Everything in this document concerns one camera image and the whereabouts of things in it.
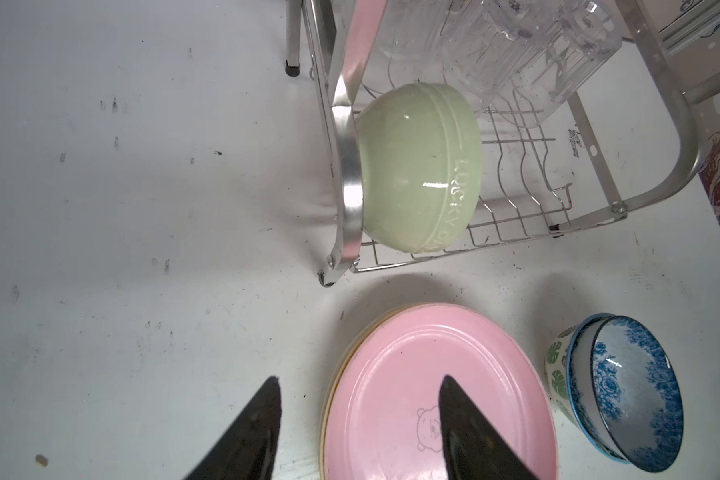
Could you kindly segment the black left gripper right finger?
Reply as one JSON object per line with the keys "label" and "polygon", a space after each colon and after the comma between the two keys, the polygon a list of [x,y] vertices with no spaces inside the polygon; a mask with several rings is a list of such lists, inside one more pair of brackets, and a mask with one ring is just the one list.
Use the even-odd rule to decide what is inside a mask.
{"label": "black left gripper right finger", "polygon": [[438,401],[449,479],[537,479],[452,376]]}

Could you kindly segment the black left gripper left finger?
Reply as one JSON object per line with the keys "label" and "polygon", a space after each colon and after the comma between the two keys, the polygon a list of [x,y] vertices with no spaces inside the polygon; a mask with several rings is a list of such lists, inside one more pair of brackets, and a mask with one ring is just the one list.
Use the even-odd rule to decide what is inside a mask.
{"label": "black left gripper left finger", "polygon": [[187,480],[272,478],[282,418],[279,379],[267,378]]}

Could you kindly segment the pink plate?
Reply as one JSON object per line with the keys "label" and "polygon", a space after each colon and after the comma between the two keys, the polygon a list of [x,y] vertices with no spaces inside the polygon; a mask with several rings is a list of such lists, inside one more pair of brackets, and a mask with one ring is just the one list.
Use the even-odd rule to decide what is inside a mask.
{"label": "pink plate", "polygon": [[444,479],[439,389],[452,376],[541,479],[559,476],[554,419],[532,363],[501,327],[452,304],[412,306],[355,352],[337,386],[325,479]]}

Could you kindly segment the green leaf patterned bowl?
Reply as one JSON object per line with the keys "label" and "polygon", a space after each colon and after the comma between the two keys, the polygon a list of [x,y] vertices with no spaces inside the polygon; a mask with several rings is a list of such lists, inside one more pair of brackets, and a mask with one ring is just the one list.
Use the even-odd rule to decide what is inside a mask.
{"label": "green leaf patterned bowl", "polygon": [[567,328],[553,340],[544,356],[544,376],[551,404],[562,412],[574,425],[578,425],[570,399],[569,356],[572,343],[581,325]]}

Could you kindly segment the yellow plate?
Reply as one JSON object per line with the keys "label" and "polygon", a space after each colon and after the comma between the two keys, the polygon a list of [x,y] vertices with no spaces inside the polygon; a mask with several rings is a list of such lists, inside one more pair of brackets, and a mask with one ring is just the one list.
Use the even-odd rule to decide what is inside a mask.
{"label": "yellow plate", "polygon": [[337,386],[341,380],[341,377],[342,377],[344,371],[347,368],[347,365],[351,361],[352,357],[354,356],[355,352],[360,347],[360,345],[365,341],[365,339],[369,335],[371,335],[374,332],[375,329],[377,329],[380,325],[382,325],[388,319],[392,318],[393,316],[399,314],[400,312],[402,312],[410,307],[411,307],[411,304],[404,304],[402,306],[399,306],[397,308],[394,308],[387,312],[384,312],[383,314],[378,316],[372,322],[367,324],[353,338],[352,342],[348,344],[347,348],[342,353],[342,356],[340,357],[340,360],[338,361],[337,366],[332,374],[331,381],[328,384],[328,387],[326,389],[324,402],[323,402],[320,437],[319,437],[319,450],[318,450],[318,467],[319,467],[319,474],[320,474],[321,479],[326,478],[325,440],[326,440],[326,429],[327,429],[327,423],[328,423],[328,419],[329,419],[329,415],[330,415],[331,405],[333,402],[333,398],[335,396]]}

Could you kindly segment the blue white patterned bowl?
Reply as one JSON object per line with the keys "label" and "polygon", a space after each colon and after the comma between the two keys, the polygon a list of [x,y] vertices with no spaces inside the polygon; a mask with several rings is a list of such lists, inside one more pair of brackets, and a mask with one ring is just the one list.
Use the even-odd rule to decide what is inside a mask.
{"label": "blue white patterned bowl", "polygon": [[684,434],[680,387],[664,349],[639,321],[594,315],[574,331],[566,361],[574,419],[609,458],[660,473]]}

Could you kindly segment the light green bowl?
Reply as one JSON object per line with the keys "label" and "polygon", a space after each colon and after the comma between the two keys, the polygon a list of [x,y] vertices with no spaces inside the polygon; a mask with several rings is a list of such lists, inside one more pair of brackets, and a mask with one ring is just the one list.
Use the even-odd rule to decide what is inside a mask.
{"label": "light green bowl", "polygon": [[456,242],[478,203],[482,137],[464,96],[441,83],[410,83],[356,119],[365,232],[411,254]]}

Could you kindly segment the steel two-tier dish rack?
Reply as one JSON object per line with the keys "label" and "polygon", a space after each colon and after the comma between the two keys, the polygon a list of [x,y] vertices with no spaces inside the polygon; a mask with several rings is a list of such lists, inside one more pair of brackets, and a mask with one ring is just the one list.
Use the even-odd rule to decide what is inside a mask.
{"label": "steel two-tier dish rack", "polygon": [[[467,227],[468,240],[451,248],[451,255],[622,221],[676,195],[702,168],[708,150],[692,109],[720,94],[720,71],[684,88],[669,56],[677,44],[720,20],[720,1],[698,3],[661,32],[651,29],[642,2],[620,1],[616,7],[677,133],[679,151],[671,171],[653,188],[624,197],[592,126],[593,105],[579,95],[568,100],[566,117],[529,129],[491,113],[483,137],[489,149],[486,192]],[[285,71],[291,77],[300,74],[300,48],[307,45],[337,195],[336,239],[317,272],[325,287],[347,273],[426,261],[423,254],[395,253],[361,228],[366,198],[355,127],[364,99],[377,95],[361,77],[371,55],[370,30],[381,24],[381,9],[379,1],[351,1],[345,12],[336,12],[329,1],[286,5]]]}

